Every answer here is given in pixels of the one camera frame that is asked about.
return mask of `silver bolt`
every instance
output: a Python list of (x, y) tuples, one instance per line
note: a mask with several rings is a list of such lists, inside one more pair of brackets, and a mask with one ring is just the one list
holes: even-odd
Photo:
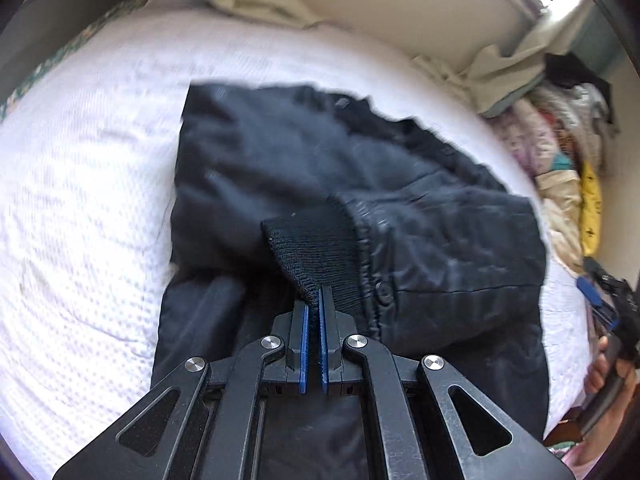
[(187, 368), (190, 372), (199, 372), (204, 368), (205, 362), (202, 357), (192, 357), (191, 359), (187, 359), (184, 367)]
[(260, 344), (262, 345), (263, 348), (266, 348), (267, 350), (273, 350), (274, 348), (277, 348), (278, 346), (280, 346), (282, 344), (282, 341), (276, 335), (268, 335), (262, 338), (262, 341), (260, 341)]
[(362, 348), (367, 345), (367, 338), (360, 334), (350, 335), (347, 338), (347, 345), (351, 348)]
[(444, 368), (444, 359), (439, 355), (427, 355), (422, 362), (429, 370), (442, 370)]

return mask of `pink sleeve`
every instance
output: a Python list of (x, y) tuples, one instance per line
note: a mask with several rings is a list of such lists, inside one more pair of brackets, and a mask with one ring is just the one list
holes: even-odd
[(574, 447), (571, 451), (569, 451), (569, 453), (562, 457), (562, 461), (572, 471), (576, 480), (583, 480), (584, 477), (587, 476), (587, 473), (591, 471), (591, 468), (593, 468), (595, 463), (600, 459), (600, 457), (597, 457), (591, 460), (591, 462), (587, 462), (586, 464), (574, 465), (574, 461), (577, 458), (579, 449), (580, 446)]

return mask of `white bedsheet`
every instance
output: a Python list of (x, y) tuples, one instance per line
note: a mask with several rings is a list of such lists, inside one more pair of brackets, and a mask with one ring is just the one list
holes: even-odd
[[(535, 197), (489, 127), (407, 56), (329, 26), (285, 30), (179, 7), (156, 1), (111, 23), (0, 124), (0, 433), (36, 480), (148, 390), (192, 80), (370, 95), (380, 114), (416, 116)], [(553, 260), (541, 308), (550, 429), (590, 360), (584, 301)]]

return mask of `yellow cloth with black print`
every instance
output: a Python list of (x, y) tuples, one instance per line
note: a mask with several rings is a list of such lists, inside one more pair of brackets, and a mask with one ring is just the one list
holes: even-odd
[(584, 256), (594, 256), (600, 244), (602, 224), (602, 193), (600, 182), (588, 162), (582, 165), (582, 214), (580, 215), (580, 241)]

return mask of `folded black jacket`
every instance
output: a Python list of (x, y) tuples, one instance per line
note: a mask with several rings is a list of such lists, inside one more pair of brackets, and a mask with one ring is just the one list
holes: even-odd
[[(179, 270), (153, 384), (269, 333), (295, 294), (313, 311), (331, 285), (360, 332), (402, 356), (442, 354), (542, 437), (546, 257), (526, 198), (413, 120), (347, 95), (192, 86), (182, 116)], [(359, 418), (348, 398), (270, 405), (260, 478), (366, 478)]]

